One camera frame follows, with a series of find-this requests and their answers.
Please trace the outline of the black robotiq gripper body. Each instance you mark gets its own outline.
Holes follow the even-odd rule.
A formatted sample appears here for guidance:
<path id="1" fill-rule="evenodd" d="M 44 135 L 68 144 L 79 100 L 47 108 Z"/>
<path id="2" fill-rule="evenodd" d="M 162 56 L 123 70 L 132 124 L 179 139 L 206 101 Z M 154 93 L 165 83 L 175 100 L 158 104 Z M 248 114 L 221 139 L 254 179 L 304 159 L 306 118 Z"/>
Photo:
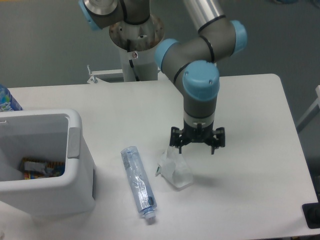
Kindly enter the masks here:
<path id="1" fill-rule="evenodd" d="M 213 134 L 214 122 L 209 125 L 202 125 L 202 123 L 193 124 L 183 120 L 183 130 L 182 130 L 182 143 L 205 143 L 212 144 L 214 140 Z"/>

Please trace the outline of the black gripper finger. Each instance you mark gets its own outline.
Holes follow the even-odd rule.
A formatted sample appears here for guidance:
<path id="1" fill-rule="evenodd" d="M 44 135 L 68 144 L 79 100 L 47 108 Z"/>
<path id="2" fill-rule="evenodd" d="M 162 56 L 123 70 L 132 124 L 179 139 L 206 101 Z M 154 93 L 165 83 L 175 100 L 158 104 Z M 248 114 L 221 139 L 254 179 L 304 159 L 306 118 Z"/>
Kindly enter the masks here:
<path id="1" fill-rule="evenodd" d="M 169 146 L 178 149 L 178 153 L 182 153 L 182 147 L 190 143 L 190 138 L 187 137 L 183 129 L 172 126 L 170 130 Z"/>
<path id="2" fill-rule="evenodd" d="M 225 128 L 219 127 L 215 130 L 212 130 L 209 134 L 209 137 L 205 139 L 204 143 L 211 147 L 212 155 L 215 153 L 215 150 L 224 148 L 226 146 Z"/>

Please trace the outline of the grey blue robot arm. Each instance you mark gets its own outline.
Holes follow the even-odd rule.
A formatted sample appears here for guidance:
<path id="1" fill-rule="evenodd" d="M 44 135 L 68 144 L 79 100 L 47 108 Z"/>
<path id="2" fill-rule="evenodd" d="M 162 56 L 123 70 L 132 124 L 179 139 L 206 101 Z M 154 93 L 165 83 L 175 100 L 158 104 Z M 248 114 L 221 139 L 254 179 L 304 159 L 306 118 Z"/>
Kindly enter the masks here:
<path id="1" fill-rule="evenodd" d="M 183 129 L 172 127 L 172 147 L 204 143 L 212 150 L 226 144 L 224 128 L 214 128 L 220 89 L 216 62 L 243 50 L 245 27 L 228 20 L 217 0 L 186 0 L 197 37 L 180 43 L 165 38 L 164 25 L 148 0 L 81 0 L 79 7 L 93 30 L 109 29 L 118 48 L 126 82 L 155 81 L 164 73 L 183 96 Z"/>

